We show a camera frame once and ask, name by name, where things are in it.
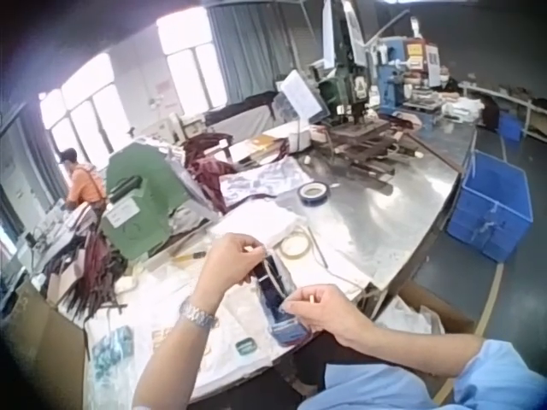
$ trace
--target worker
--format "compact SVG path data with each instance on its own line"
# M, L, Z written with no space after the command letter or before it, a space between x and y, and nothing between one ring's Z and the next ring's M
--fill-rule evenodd
M197 286L181 306L180 319L153 354L133 397L133 408L185 408L196 382L209 329L225 292L244 279L266 255L252 237L228 234L207 254ZM510 343L468 334L421 335L376 326L334 285L308 286L283 305L311 331L328 331L336 340L393 365L455 378L456 409L537 408L547 381L526 367ZM326 368L326 389L301 410L431 409L424 383L393 365Z
M106 206L106 193L97 169L92 164L79 163L74 148L65 149L60 154L60 163L72 181L65 208L71 211L83 202L88 202L96 212L103 211Z
M441 85L432 87L432 90L438 92L441 97L458 99L462 94L462 89L458 82L450 77L450 71L446 66L441 67Z

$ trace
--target blue shirt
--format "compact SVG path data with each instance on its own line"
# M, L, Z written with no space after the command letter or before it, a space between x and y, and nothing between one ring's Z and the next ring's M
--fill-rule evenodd
M456 404L437 407L424 382L388 365L329 365L326 389L298 410L535 409L547 398L547 380L528 369L513 345L486 341L454 383Z

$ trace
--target silver watch band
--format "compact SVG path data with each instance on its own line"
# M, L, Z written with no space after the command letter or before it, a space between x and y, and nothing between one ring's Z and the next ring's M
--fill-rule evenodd
M212 314L205 312L204 310L192 305L188 299L186 299L180 305L180 316L190 320L190 322L202 327L204 329L212 329L216 324L216 317Z

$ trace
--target blue plastic crate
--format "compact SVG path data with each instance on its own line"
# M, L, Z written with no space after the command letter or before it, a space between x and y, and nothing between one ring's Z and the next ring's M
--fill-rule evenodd
M522 136L522 124L518 118L508 113L500 113L497 132L509 141L519 142Z
M494 261L505 261L533 222L526 173L473 153L448 233Z

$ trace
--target stainless steel table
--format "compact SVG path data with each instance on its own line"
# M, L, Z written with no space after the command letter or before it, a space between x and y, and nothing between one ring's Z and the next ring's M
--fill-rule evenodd
M432 147L465 165L474 146L473 125L444 122L422 135ZM331 195L318 207L304 207L294 192L277 199L281 206L304 216L313 232L342 252L384 290L426 239L458 186L458 174L425 153L408 164L397 164L386 184L348 174L314 155L303 168L329 184Z

